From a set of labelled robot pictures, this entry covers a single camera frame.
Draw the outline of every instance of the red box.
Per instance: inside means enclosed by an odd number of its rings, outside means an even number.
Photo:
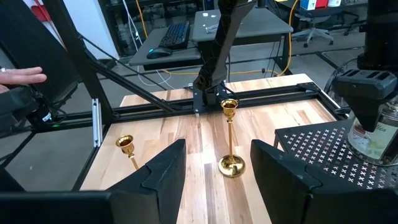
[[[321,8],[321,7],[328,7],[328,0],[317,0],[317,4],[315,5],[315,8]]]

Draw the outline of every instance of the candlestick base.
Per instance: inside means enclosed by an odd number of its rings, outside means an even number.
[[[241,157],[233,155],[231,159],[229,155],[227,155],[220,159],[218,168],[226,177],[237,177],[244,172],[246,165]]]

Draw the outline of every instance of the yellow cable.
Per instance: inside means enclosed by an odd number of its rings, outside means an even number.
[[[292,10],[290,11],[290,17],[289,17],[289,25],[291,25],[291,21],[292,21],[292,13],[294,11],[294,8],[297,4],[299,0],[295,0],[294,5],[292,7]],[[141,8],[140,5],[138,3],[138,0],[136,0],[136,4],[137,4],[137,8],[139,11],[139,15],[141,17],[141,23],[142,23],[142,27],[144,28],[144,33],[145,33],[145,37],[148,38],[148,34],[147,34],[147,29],[145,27],[145,22],[144,22],[144,17],[142,16],[142,12],[141,12]],[[281,76],[281,74],[283,74],[284,72],[286,72],[286,70],[288,69],[289,65],[290,65],[290,61],[292,59],[292,34],[289,33],[289,61],[287,62],[287,66],[285,68],[285,70],[283,72],[281,72],[280,74],[277,73],[274,70],[267,70],[266,72],[272,72],[275,73],[277,76]],[[187,72],[187,73],[174,73],[174,72],[169,72],[166,69],[162,69],[163,72],[168,73],[170,75],[198,75],[195,72]],[[254,71],[247,71],[247,72],[231,72],[232,75],[236,75],[236,74],[249,74],[249,73],[257,73],[257,72],[262,72],[261,70],[254,70]]]
[[[295,2],[294,2],[294,4],[293,4],[293,7],[292,7],[292,10],[290,10],[289,26],[292,25],[292,16],[293,16],[293,12],[294,12],[294,9],[295,9],[295,7],[296,7],[298,1],[299,1],[299,0],[295,0]],[[290,62],[291,62],[291,61],[292,61],[292,33],[289,33],[289,59],[288,59],[288,61],[287,61],[286,68],[285,68],[280,74],[277,74],[277,76],[281,76],[281,75],[283,75],[283,74],[286,72],[286,70],[287,70],[287,69],[289,68],[289,66],[290,66]]]

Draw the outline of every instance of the black keyboard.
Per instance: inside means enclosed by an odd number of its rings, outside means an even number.
[[[169,26],[166,34],[160,41],[159,47],[168,49],[184,49],[187,48],[189,40],[190,26],[189,22],[182,22]]]

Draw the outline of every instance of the person's hand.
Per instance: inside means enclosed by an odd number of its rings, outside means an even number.
[[[42,83],[47,79],[42,68],[25,68],[25,69],[7,69],[0,72],[0,84],[9,85],[25,85],[33,83]]]

